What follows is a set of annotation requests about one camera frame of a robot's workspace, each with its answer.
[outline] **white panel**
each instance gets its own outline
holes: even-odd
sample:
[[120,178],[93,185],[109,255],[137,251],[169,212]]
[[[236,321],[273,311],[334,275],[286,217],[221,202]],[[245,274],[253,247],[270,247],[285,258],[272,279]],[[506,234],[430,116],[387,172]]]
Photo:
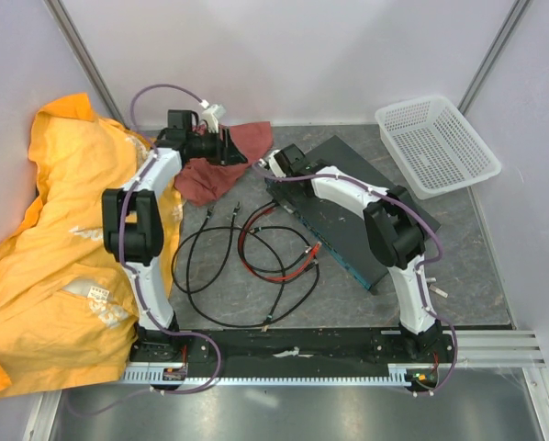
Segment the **white panel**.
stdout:
[[549,0],[532,2],[468,117],[503,163],[476,193],[511,312],[549,367]]
[[[64,0],[120,110],[151,83],[225,105],[224,121],[374,121],[416,96],[463,96],[511,0]],[[145,127],[195,106],[175,91]]]
[[78,61],[39,0],[0,2],[0,241],[34,196],[28,161],[35,112],[57,97],[87,92],[104,113]]

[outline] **yellow cloth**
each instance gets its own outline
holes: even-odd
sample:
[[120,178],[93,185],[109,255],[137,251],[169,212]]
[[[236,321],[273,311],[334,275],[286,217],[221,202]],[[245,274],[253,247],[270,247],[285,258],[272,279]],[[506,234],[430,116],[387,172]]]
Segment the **yellow cloth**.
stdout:
[[[103,246],[101,194],[133,177],[145,154],[141,140],[99,118],[85,94],[49,103],[35,117],[28,157],[39,196],[0,244],[0,397],[120,377],[138,309]],[[171,184],[159,199],[167,293],[180,207]],[[102,287],[109,297],[70,292],[69,283]]]

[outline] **laundry basket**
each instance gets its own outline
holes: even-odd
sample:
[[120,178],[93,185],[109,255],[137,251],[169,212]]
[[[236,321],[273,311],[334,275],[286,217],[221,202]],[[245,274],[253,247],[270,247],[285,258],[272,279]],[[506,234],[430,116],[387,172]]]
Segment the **laundry basket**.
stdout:
[[420,199],[433,198],[501,171],[501,164],[458,109],[426,96],[375,113],[381,140]]

